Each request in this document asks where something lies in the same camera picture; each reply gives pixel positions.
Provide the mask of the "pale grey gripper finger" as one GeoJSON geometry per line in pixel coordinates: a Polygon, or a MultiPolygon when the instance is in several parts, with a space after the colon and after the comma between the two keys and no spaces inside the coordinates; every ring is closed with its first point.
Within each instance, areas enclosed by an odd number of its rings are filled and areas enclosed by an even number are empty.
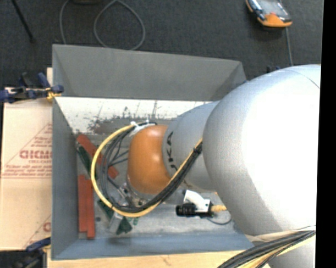
{"type": "Polygon", "coordinates": [[[123,222],[123,216],[114,212],[110,218],[108,230],[112,234],[121,234],[121,225],[123,222]]]}

